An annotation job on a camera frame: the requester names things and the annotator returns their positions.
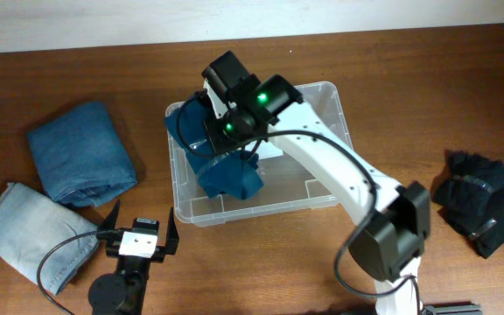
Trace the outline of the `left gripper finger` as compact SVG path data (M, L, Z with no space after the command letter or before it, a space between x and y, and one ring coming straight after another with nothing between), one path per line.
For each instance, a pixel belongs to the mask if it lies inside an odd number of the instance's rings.
M111 212L106 216L106 218L103 220L103 222L98 227L99 231L108 231L108 230L114 230L115 229L117 217L118 217L119 210L120 210L120 206L121 206L121 201L118 200L114 204Z
M174 208L172 207L169 212L166 239L164 244L164 252L167 255L174 256L177 252L178 245L179 245L179 232L176 227Z

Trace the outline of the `teal garment with tape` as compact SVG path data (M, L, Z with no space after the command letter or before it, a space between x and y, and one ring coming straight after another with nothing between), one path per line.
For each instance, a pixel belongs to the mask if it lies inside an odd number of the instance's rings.
M212 154L212 147L207 140L203 122L210 111L205 109L198 100L188 100L180 118L180 131L188 145L198 153ZM256 169L258 155L251 151L243 153L233 151L230 154L215 158L199 157L183 146L177 132L179 109L176 108L164 118L164 125L176 143L184 150L185 158L197 177L198 184L209 198L219 194L227 194L246 200L253 197L264 186Z

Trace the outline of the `dark blue jeans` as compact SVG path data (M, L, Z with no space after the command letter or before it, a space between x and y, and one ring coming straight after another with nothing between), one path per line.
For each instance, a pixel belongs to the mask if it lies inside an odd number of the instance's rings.
M136 169L104 103L73 108L27 135L50 199L73 207L99 207L137 184Z

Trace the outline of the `black garment small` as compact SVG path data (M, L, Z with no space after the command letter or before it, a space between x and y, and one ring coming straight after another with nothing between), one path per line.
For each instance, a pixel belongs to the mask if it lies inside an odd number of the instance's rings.
M434 189L433 201L464 216L481 216L497 189L495 176L501 162L479 154L451 151L447 154L447 176Z

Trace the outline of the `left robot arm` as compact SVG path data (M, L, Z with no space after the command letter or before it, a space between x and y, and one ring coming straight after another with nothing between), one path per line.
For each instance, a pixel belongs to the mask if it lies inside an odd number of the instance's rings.
M117 228L120 203L97 229L97 239L105 244L105 253L116 259L115 271L96 278L87 294L93 314L140 315L153 263L162 263L176 254L179 233L174 214L169 213L166 241L158 244L160 223L135 218L130 228Z

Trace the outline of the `black garment large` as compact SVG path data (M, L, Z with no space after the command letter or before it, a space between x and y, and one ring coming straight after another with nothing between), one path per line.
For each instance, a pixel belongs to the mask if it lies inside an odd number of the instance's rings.
M481 216L464 216L446 208L446 221L473 243L478 254L488 258L504 244L504 164L495 176L497 189L486 203Z

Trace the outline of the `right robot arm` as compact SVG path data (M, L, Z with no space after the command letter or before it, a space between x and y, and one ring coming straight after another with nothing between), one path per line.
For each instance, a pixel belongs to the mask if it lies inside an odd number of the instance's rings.
M477 304L421 303L417 272L431 234L431 197L420 183L402 186L374 168L336 136L285 78L259 81L232 52L202 73L213 117L205 122L217 155L267 140L293 157L345 208L355 230L338 250L374 279L364 292L336 278L358 297L373 298L377 314L480 314Z

